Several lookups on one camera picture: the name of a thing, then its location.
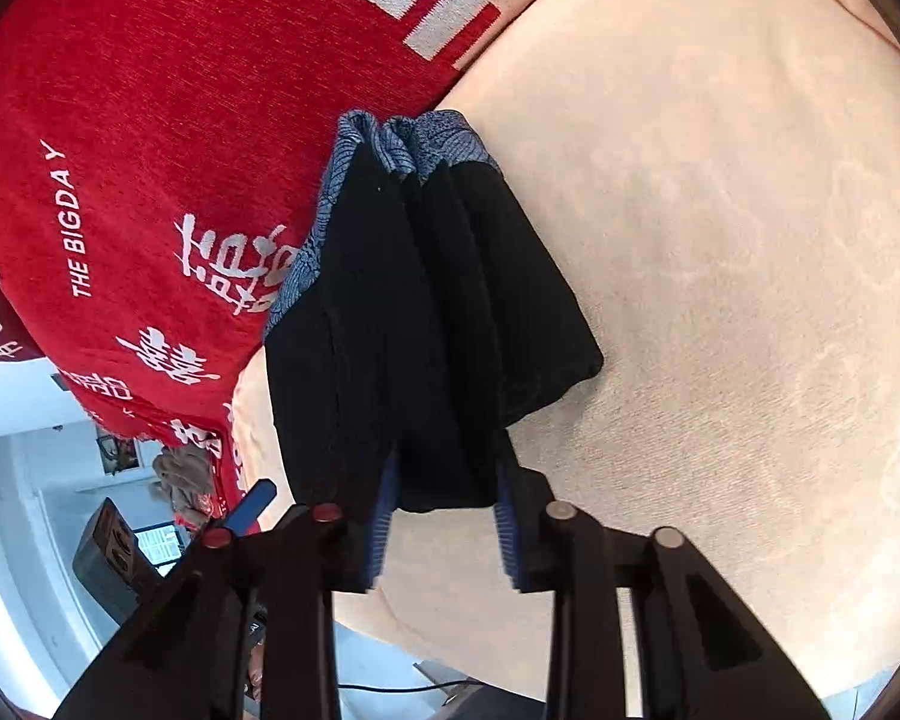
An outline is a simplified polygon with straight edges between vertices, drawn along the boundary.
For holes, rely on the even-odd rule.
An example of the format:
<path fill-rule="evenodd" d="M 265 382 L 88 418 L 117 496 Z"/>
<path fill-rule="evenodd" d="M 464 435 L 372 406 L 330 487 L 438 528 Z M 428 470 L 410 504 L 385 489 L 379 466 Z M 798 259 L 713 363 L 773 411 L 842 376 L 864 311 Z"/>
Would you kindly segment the black pants with grey waistband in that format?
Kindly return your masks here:
<path fill-rule="evenodd" d="M 603 367 L 574 291 L 454 110 L 344 114 L 265 333 L 290 492 L 487 507 L 510 427 Z"/>

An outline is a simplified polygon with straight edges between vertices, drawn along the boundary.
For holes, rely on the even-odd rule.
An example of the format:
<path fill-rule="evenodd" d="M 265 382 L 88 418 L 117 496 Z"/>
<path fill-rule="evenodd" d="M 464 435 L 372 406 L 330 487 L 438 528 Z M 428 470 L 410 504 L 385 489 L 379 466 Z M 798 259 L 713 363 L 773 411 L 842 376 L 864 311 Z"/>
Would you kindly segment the beige plush toy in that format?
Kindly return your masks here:
<path fill-rule="evenodd" d="M 199 532 L 217 517 L 212 466 L 205 450 L 196 445 L 164 445 L 152 461 L 152 469 L 180 525 Z"/>

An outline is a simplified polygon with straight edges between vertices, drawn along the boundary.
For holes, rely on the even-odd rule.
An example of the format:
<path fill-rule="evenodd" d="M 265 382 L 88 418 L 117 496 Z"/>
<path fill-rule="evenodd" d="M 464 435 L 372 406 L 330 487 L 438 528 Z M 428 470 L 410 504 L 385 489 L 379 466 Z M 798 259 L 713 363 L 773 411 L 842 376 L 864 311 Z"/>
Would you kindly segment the red blanket with white characters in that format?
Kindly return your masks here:
<path fill-rule="evenodd" d="M 338 119 L 432 109 L 533 0 L 0 0 L 0 286 L 80 406 L 244 492 L 233 387 Z"/>

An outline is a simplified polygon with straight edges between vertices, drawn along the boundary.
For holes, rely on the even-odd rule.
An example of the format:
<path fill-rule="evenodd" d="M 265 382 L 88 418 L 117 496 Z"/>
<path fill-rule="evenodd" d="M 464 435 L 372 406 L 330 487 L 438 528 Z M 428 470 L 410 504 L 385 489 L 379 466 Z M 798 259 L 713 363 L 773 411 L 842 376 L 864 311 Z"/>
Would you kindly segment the peach sofa cushion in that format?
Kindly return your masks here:
<path fill-rule="evenodd" d="M 900 50 L 837 0 L 538 0 L 447 106 L 600 376 L 521 463 L 683 530 L 821 695 L 900 660 Z"/>

